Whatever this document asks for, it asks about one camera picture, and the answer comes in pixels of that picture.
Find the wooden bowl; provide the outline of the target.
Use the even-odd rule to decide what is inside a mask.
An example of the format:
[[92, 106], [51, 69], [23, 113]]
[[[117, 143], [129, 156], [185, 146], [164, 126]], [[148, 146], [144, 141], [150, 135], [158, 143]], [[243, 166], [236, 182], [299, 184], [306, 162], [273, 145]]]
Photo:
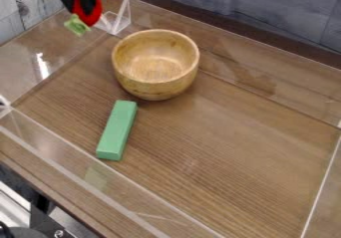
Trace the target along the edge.
[[172, 99], [188, 90], [197, 76], [199, 63], [195, 40], [173, 30], [137, 32], [121, 40], [113, 51], [121, 86], [149, 101]]

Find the red plush strawberry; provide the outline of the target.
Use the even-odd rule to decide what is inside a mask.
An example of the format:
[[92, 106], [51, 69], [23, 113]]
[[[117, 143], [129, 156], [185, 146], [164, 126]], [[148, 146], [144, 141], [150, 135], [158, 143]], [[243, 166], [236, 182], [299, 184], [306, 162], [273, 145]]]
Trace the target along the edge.
[[72, 17], [65, 22], [65, 27], [80, 37], [92, 31], [92, 27], [101, 21], [104, 14], [102, 0], [96, 0], [96, 7], [90, 14], [82, 6], [82, 1], [74, 1]]

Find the green rectangular block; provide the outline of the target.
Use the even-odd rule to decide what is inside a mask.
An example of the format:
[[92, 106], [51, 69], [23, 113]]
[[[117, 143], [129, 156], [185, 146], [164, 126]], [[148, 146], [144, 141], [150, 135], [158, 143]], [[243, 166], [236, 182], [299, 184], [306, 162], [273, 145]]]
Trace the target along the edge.
[[136, 102], [117, 100], [97, 147], [98, 158], [114, 161], [122, 159], [137, 112]]

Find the black equipment lower left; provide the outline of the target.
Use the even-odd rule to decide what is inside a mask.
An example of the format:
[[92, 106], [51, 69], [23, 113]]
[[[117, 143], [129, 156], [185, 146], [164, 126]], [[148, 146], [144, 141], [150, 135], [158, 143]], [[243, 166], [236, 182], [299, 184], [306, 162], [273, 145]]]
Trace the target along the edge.
[[78, 238], [35, 206], [0, 207], [0, 238]]

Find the clear acrylic tray wall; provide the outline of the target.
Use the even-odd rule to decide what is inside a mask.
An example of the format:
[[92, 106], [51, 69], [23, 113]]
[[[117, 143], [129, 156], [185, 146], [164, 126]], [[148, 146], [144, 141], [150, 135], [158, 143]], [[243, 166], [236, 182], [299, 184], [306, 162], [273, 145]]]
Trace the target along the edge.
[[[84, 36], [60, 13], [0, 46], [0, 164], [106, 238], [341, 238], [341, 69], [141, 0]], [[121, 160], [97, 146], [121, 40], [191, 36], [192, 87], [141, 102]]]

